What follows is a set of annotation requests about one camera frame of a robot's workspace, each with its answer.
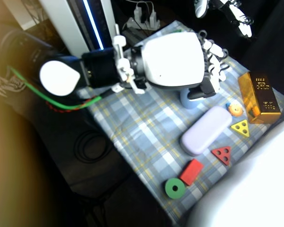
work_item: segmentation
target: green object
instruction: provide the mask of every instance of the green object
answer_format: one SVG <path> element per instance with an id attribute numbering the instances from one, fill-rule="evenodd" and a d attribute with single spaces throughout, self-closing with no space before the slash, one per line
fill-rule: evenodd
<path id="1" fill-rule="evenodd" d="M 42 99 L 46 100 L 47 102 L 49 102 L 50 104 L 53 104 L 61 109 L 64 110 L 74 110 L 74 109 L 83 109 L 85 107 L 88 107 L 90 105 L 92 105 L 93 103 L 99 101 L 102 99 L 101 96 L 97 96 L 95 98 L 93 98 L 92 100 L 82 103 L 80 105 L 64 105 L 61 103 L 58 103 L 57 101 L 51 99 L 50 97 L 46 96 L 45 94 L 43 94 L 42 92 L 40 92 L 37 88 L 35 88 L 33 85 L 31 85 L 30 83 L 28 83 L 28 81 L 14 68 L 10 67 L 10 69 L 13 71 L 13 73 L 20 79 L 22 80 L 25 85 L 31 89 L 33 92 L 35 92 L 38 96 L 40 96 Z"/>
<path id="2" fill-rule="evenodd" d="M 170 178 L 165 183 L 165 192 L 171 199 L 179 199 L 185 193 L 185 185 L 178 178 Z"/>

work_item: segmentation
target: tablecloth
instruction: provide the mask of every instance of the tablecloth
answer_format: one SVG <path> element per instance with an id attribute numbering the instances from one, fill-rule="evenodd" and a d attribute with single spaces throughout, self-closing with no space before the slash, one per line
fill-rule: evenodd
<path id="1" fill-rule="evenodd" d="M 148 37 L 149 39 L 171 32 L 192 31 L 178 21 Z M 204 167 L 187 187 L 185 195 L 178 200 L 168 198 L 164 183 L 177 177 L 185 165 L 192 160 L 180 146 L 181 135 L 213 106 L 225 107 L 234 100 L 242 105 L 238 77 L 248 70 L 231 57 L 225 62 L 230 65 L 225 71 L 226 81 L 221 82 L 218 94 L 205 99 L 195 109 L 185 109 L 179 98 L 179 91 L 167 91 L 148 87 L 146 94 L 136 95 L 126 90 L 95 103 L 89 110 L 95 120 L 114 143 L 116 149 L 130 164 L 140 180 L 168 213 L 176 224 L 189 209 L 234 165 L 248 149 L 269 129 L 267 124 L 249 124 L 250 137 L 246 138 L 227 128 L 206 151 L 195 158 Z M 284 119 L 284 96 L 277 91 L 275 96 Z M 81 96 L 98 94 L 99 90 L 82 90 Z M 233 118 L 232 124 L 246 119 Z M 230 165 L 225 166 L 210 151 L 230 146 Z"/>

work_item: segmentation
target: green circular block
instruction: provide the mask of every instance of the green circular block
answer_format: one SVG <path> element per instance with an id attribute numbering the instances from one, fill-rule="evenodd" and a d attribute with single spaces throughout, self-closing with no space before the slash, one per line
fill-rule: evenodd
<path id="1" fill-rule="evenodd" d="M 165 192 L 171 199 L 179 199 L 185 193 L 185 185 L 178 178 L 170 178 L 165 183 Z"/>

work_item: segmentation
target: blue checkered fabric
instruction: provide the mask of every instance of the blue checkered fabric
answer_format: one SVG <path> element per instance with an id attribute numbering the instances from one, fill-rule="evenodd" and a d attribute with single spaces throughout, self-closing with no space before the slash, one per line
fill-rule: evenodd
<path id="1" fill-rule="evenodd" d="M 192 31 L 175 21 L 139 44 L 178 30 Z M 185 195 L 178 200 L 166 196 L 163 186 L 166 180 L 179 176 L 184 166 L 192 160 L 179 144 L 181 135 L 213 106 L 226 106 L 234 100 L 243 105 L 238 77 L 248 70 L 230 57 L 225 62 L 230 68 L 225 71 L 227 79 L 221 82 L 220 92 L 205 99 L 192 110 L 182 106 L 178 91 L 152 87 L 149 87 L 144 95 L 136 95 L 132 90 L 126 90 L 89 107 L 92 116 L 174 224 L 179 223 L 187 211 L 271 127 L 267 124 L 249 124 L 249 138 L 230 128 L 225 129 L 203 154 L 195 157 L 203 163 L 204 168 L 196 181 L 187 187 Z M 282 111 L 280 122 L 284 120 L 284 96 L 277 91 L 274 92 Z M 94 94 L 99 94 L 99 90 L 86 89 L 80 92 L 82 97 Z M 246 114 L 233 118 L 232 124 L 246 118 Z M 212 149 L 225 146 L 231 146 L 229 166 L 222 164 L 210 152 Z"/>

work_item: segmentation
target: yellow triangle block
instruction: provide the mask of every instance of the yellow triangle block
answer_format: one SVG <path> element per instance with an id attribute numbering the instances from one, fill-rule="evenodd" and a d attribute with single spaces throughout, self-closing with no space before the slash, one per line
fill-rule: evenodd
<path id="1" fill-rule="evenodd" d="M 249 137 L 249 130 L 248 130 L 248 122 L 247 120 L 243 120 L 231 126 L 233 130 L 237 133 L 241 134 L 242 136 Z"/>

